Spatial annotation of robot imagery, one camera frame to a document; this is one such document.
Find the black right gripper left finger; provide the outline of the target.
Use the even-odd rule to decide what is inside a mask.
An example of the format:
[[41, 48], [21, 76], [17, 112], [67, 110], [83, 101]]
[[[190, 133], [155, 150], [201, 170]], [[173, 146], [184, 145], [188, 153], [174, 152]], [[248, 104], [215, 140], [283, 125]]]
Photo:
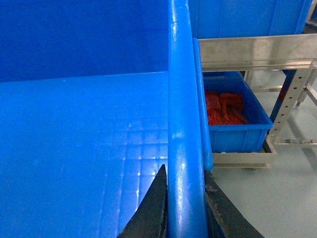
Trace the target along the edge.
[[167, 174], [162, 165], [119, 238], [167, 237]]

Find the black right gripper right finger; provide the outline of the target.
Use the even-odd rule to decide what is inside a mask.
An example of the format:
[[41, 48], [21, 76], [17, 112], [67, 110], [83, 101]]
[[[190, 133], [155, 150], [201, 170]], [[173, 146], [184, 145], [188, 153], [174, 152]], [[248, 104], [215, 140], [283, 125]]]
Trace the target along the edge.
[[262, 238], [214, 181], [212, 172], [204, 171], [208, 237]]

